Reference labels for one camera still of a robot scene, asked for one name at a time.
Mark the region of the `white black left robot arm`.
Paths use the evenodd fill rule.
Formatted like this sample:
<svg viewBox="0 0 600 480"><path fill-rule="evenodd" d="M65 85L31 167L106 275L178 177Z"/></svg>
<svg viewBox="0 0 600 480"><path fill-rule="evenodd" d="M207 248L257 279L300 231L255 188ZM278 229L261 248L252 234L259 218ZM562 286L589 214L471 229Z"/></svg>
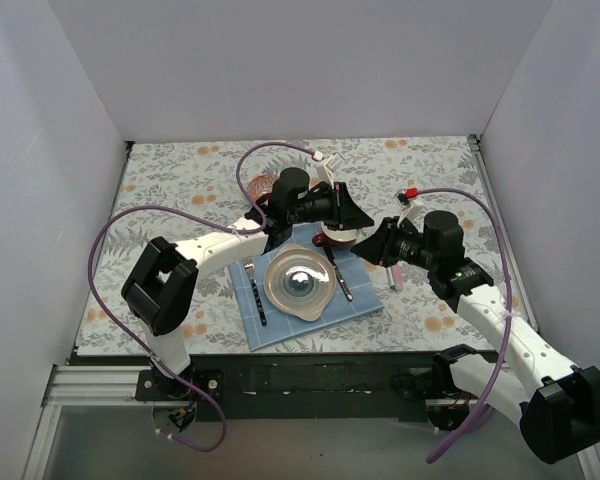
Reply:
<svg viewBox="0 0 600 480"><path fill-rule="evenodd" d="M290 167L281 172L270 193L220 231L175 243L159 236L148 243L121 294L131 313L142 321L154 382L168 398L183 399L193 386L181 324L189 313L196 283L279 247L290 238L294 225L316 222L333 231L374 225L344 182L310 187L308 173Z"/></svg>

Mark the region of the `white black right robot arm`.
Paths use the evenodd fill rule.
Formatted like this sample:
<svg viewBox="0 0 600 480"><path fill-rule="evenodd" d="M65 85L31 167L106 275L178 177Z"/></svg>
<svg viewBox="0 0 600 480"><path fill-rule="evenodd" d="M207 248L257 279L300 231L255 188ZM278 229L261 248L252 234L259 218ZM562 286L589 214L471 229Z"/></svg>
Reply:
<svg viewBox="0 0 600 480"><path fill-rule="evenodd" d="M506 371L466 345L437 354L432 383L440 395L466 391L483 399L548 464L599 443L600 370L579 367L514 315L493 279L466 256L463 241L457 217L433 211L422 229L386 217L351 250L375 265L405 262L426 270L436 296L497 348Z"/></svg>

